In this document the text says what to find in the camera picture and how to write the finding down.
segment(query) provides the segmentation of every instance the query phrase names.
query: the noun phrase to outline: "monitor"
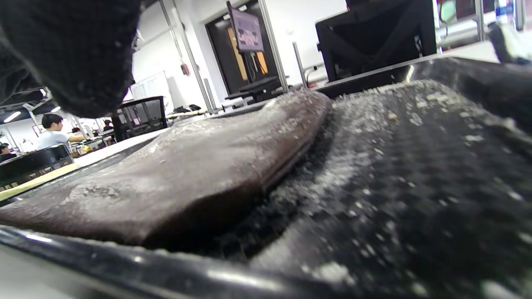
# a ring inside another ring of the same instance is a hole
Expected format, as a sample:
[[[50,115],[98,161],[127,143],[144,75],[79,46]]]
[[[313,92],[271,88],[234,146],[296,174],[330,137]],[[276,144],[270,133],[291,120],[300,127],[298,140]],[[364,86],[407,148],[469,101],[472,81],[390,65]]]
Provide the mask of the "monitor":
[[[436,54],[432,1],[358,1],[316,23],[329,81]]]
[[[230,8],[231,22],[240,52],[263,52],[259,18],[238,9]]]

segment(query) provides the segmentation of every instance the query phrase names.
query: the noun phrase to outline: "black tray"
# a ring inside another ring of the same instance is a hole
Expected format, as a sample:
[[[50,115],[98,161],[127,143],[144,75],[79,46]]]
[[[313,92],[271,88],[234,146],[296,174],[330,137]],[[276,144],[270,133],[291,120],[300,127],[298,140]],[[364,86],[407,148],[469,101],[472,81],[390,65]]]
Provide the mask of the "black tray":
[[[530,250],[511,230],[529,215],[529,145],[471,104],[443,111],[412,98],[450,88],[530,133],[531,81],[524,69],[446,58],[322,88],[335,98],[411,82],[340,99],[310,153],[270,198],[234,230],[181,245],[190,254],[8,227],[0,250],[51,267],[45,271],[58,287],[67,281],[120,298],[479,297],[484,280],[508,285],[504,277],[529,266]],[[324,171],[336,177],[327,180]],[[493,259],[499,256],[506,263]],[[332,277],[317,271],[324,265]],[[323,282],[333,278],[339,283]]]

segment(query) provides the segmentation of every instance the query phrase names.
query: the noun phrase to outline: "ceiling light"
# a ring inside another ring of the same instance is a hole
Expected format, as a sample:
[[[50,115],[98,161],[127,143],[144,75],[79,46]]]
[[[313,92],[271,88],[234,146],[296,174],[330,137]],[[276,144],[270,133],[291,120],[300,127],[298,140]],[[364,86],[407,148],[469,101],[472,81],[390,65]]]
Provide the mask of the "ceiling light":
[[[12,121],[14,118],[16,118],[17,116],[20,115],[20,111],[16,111],[16,112],[13,112],[13,114],[9,115],[5,120],[4,122],[10,122]]]

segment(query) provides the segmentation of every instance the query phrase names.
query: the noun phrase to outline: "white t-shirt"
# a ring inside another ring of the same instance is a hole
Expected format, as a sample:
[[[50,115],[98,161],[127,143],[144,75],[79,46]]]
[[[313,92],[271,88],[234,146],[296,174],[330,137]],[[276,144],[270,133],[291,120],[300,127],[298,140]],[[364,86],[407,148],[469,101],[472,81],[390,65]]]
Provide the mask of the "white t-shirt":
[[[37,149],[42,150],[43,148],[51,147],[57,144],[67,144],[69,138],[68,133],[57,132],[57,131],[44,131],[39,138],[39,143],[37,144]]]

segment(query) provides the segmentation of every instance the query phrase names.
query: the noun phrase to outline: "person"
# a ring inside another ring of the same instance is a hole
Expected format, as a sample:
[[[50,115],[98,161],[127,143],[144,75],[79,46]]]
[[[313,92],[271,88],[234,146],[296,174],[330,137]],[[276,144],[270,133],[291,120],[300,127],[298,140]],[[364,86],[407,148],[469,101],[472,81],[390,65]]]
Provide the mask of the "person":
[[[72,134],[73,135],[81,135],[81,136],[83,136],[83,133],[81,132],[81,129],[78,128],[78,127],[73,127],[72,128]]]
[[[51,147],[57,144],[66,144],[67,142],[80,142],[85,140],[83,136],[69,135],[68,133],[61,132],[63,129],[63,118],[57,114],[44,114],[42,125],[46,129],[40,138],[37,145],[38,150]]]
[[[4,162],[9,159],[16,158],[16,154],[12,154],[9,148],[5,145],[0,145],[0,151],[2,152],[0,154],[0,162]]]
[[[111,121],[106,119],[103,121],[103,123],[105,124],[105,127],[103,127],[103,131],[109,131],[109,130],[114,130],[113,126],[111,126]]]

